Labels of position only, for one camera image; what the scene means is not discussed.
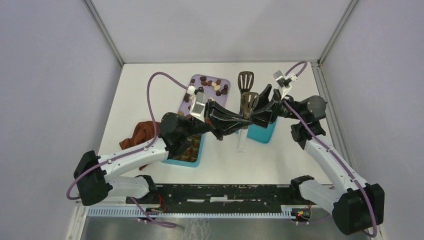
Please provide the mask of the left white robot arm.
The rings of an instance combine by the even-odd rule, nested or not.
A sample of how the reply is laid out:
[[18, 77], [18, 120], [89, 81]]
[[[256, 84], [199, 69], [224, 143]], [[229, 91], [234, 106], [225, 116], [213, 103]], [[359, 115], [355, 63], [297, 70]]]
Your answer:
[[252, 123], [212, 100], [206, 103], [202, 118], [168, 112], [158, 126], [160, 134], [143, 144], [101, 156], [93, 150], [84, 153], [73, 172], [71, 186], [77, 187], [79, 193], [76, 199], [84, 206], [98, 204], [108, 196], [133, 197], [151, 204], [157, 198], [152, 178], [148, 175], [124, 177], [123, 174], [181, 155], [191, 145], [188, 141], [191, 136], [211, 132], [221, 141], [224, 136]]

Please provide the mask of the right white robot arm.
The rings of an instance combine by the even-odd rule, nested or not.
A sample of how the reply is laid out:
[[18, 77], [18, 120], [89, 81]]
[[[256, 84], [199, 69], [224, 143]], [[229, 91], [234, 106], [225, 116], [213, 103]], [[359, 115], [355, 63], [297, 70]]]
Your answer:
[[384, 221], [385, 192], [378, 184], [370, 184], [338, 153], [326, 136], [320, 121], [326, 117], [327, 102], [319, 95], [295, 101], [291, 96], [268, 84], [259, 94], [251, 120], [266, 127], [278, 117], [299, 120], [291, 125], [291, 136], [320, 166], [333, 188], [304, 175], [291, 180], [289, 199], [295, 204], [308, 200], [327, 211], [345, 235], [365, 232], [376, 237], [378, 225]]

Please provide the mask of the teal chocolate box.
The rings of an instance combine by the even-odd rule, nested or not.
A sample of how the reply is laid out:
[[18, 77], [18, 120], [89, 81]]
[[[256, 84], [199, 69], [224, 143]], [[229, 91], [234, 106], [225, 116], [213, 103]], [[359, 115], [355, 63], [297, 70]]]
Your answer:
[[200, 164], [202, 149], [204, 144], [204, 135], [198, 134], [188, 138], [190, 147], [184, 153], [175, 156], [173, 159], [163, 160], [162, 163], [182, 167], [196, 168]]

